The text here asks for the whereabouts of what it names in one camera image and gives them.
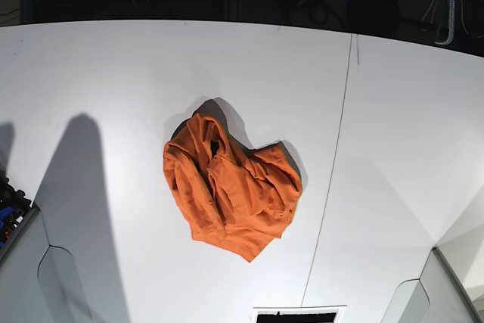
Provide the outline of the orange t-shirt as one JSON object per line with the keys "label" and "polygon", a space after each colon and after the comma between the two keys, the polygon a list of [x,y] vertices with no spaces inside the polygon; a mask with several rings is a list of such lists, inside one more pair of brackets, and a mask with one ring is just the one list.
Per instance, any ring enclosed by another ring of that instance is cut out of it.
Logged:
{"label": "orange t-shirt", "polygon": [[245,152],[204,113],[166,143],[163,172],[192,239],[248,262],[281,237],[303,192],[281,144]]}

